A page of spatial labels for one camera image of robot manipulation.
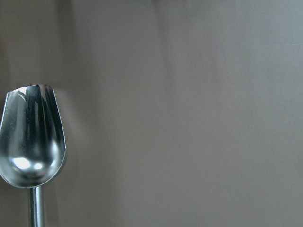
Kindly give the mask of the steel ice scoop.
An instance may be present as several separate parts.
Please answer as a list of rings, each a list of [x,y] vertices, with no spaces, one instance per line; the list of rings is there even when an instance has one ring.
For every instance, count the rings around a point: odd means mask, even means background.
[[[54,90],[31,85],[10,91],[0,122],[0,175],[28,189],[29,226],[43,227],[42,186],[60,172],[66,142]]]

